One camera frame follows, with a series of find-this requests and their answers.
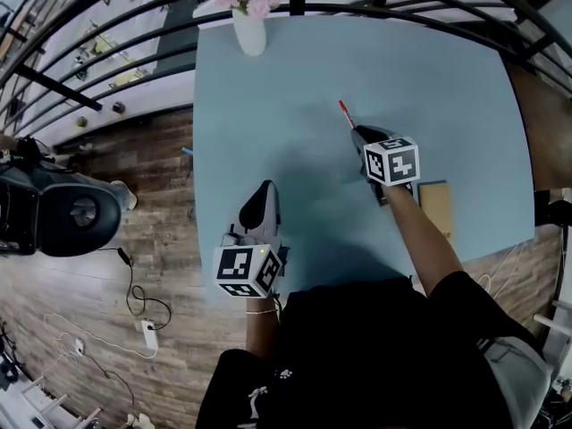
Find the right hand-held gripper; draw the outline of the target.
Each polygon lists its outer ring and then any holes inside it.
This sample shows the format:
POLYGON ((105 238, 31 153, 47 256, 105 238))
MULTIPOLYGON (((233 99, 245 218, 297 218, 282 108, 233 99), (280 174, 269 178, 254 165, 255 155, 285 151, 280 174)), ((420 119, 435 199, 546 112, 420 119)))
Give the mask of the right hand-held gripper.
POLYGON ((394 138, 392 131, 368 125, 358 125, 350 137, 362 175, 379 206, 388 204, 384 188, 401 186, 413 194, 412 184, 420 179, 420 168, 418 146, 411 138, 394 138))

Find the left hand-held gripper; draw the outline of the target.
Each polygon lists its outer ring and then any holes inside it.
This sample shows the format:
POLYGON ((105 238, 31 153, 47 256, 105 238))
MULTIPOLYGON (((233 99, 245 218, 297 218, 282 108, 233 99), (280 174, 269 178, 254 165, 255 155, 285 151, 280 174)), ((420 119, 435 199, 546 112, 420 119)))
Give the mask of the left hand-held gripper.
POLYGON ((280 201, 272 181, 261 183, 240 209, 239 220, 245 230, 232 223, 214 249, 213 281, 234 298, 268 298, 277 278, 284 276, 289 252, 277 236, 280 201), (254 229, 262 233, 247 232, 254 229))

